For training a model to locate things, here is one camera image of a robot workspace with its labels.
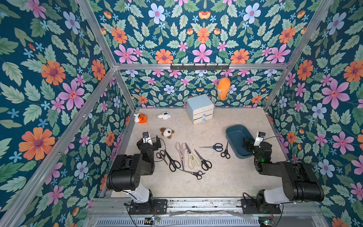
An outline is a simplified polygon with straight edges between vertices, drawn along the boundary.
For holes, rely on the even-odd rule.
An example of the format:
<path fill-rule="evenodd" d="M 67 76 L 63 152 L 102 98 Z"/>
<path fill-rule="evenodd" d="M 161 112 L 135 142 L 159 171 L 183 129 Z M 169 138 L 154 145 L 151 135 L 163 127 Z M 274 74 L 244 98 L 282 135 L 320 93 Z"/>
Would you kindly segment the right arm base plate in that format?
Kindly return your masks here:
<path fill-rule="evenodd" d="M 281 214 L 281 208 L 276 204 L 258 204 L 254 199 L 242 198 L 241 207 L 243 214 Z"/>

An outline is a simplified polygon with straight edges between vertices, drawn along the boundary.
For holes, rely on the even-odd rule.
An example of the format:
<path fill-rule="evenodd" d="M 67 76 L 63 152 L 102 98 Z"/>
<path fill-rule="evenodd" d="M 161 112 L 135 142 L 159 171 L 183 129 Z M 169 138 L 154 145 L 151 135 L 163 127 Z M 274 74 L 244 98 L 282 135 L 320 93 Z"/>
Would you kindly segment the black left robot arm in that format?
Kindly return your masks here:
<path fill-rule="evenodd" d="M 143 138 L 137 142 L 139 154 L 117 155 L 106 179 L 108 190 L 122 192 L 136 204 L 153 206 L 151 190 L 141 183 L 142 176 L 151 176 L 155 170 L 155 151 L 161 148 L 159 137 Z"/>

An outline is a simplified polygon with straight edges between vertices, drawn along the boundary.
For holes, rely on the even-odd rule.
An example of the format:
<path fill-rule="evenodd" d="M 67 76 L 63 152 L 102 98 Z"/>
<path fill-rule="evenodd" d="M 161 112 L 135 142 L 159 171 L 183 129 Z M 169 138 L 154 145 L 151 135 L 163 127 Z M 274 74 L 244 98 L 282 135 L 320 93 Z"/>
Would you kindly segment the black handled scissors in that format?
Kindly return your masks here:
<path fill-rule="evenodd" d="M 201 161 L 201 167 L 204 171 L 208 171 L 212 168 L 212 163 L 208 160 L 205 160 L 196 150 L 194 150 L 196 155 Z"/>

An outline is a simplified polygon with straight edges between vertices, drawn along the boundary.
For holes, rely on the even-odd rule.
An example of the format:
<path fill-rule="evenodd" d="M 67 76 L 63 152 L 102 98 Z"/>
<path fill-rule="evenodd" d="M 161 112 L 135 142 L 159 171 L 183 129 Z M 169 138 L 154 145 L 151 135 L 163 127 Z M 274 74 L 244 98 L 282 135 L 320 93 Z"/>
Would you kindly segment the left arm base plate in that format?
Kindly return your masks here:
<path fill-rule="evenodd" d="M 131 215 L 162 215 L 167 213 L 167 199 L 152 199 L 146 203 L 131 202 L 128 206 Z"/>

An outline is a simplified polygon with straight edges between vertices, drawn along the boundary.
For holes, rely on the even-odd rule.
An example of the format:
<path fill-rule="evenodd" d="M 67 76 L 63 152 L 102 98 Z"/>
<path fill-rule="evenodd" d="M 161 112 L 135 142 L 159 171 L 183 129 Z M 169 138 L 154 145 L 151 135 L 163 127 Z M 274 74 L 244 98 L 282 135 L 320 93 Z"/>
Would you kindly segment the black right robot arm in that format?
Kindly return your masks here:
<path fill-rule="evenodd" d="M 279 177 L 282 186 L 274 189 L 262 189 L 256 196 L 259 207 L 270 204 L 291 202 L 322 202 L 324 191 L 315 174 L 305 163 L 271 161 L 272 145 L 265 141 L 244 139 L 243 148 L 253 154 L 256 171 L 260 175 Z"/>

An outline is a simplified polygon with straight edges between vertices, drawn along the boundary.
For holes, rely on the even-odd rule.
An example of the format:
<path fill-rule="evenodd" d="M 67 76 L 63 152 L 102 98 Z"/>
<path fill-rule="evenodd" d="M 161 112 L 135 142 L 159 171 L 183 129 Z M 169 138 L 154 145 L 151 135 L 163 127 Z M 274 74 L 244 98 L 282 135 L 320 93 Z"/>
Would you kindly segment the pink kitchen scissors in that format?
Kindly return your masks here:
<path fill-rule="evenodd" d="M 182 170 L 185 170 L 185 152 L 186 152 L 186 144 L 185 143 L 180 143 L 180 142 L 176 142 L 175 144 L 175 148 L 178 151 L 178 154 L 180 156 L 180 161 L 181 161 L 181 168 Z"/>

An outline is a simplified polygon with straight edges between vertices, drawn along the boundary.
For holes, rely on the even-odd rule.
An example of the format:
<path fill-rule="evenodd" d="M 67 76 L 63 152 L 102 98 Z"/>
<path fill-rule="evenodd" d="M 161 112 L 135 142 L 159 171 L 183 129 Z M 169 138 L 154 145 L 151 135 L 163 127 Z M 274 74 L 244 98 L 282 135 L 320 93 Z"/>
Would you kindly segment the small thin black scissors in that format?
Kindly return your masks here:
<path fill-rule="evenodd" d="M 197 180 L 201 180 L 202 179 L 202 176 L 205 174 L 202 171 L 192 172 L 192 171 L 186 171 L 186 170 L 182 170 L 182 169 L 180 169 L 180 171 L 195 176 L 197 178 Z"/>

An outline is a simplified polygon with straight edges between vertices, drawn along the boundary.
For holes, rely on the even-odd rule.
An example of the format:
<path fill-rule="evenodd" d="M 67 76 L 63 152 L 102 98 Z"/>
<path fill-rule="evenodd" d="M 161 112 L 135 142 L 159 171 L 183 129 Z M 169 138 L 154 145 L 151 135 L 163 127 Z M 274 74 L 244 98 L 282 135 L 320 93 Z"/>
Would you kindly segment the blue handled scissors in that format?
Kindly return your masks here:
<path fill-rule="evenodd" d="M 208 149 L 213 149 L 217 152 L 222 152 L 224 149 L 223 149 L 223 144 L 222 143 L 216 143 L 214 145 L 211 145 L 211 146 L 202 146 L 202 147 L 199 147 L 199 148 L 208 148 Z"/>

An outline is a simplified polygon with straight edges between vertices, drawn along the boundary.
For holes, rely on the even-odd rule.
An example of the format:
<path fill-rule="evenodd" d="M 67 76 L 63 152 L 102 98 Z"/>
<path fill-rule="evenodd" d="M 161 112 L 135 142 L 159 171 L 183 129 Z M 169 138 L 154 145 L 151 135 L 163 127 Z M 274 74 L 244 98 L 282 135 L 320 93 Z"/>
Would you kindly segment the cream kitchen scissors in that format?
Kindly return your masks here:
<path fill-rule="evenodd" d="M 192 153 L 192 151 L 189 148 L 189 146 L 187 145 L 187 143 L 185 144 L 185 147 L 186 147 L 187 154 L 188 154 L 188 168 L 193 170 L 195 168 L 200 167 L 201 166 L 200 159 Z"/>

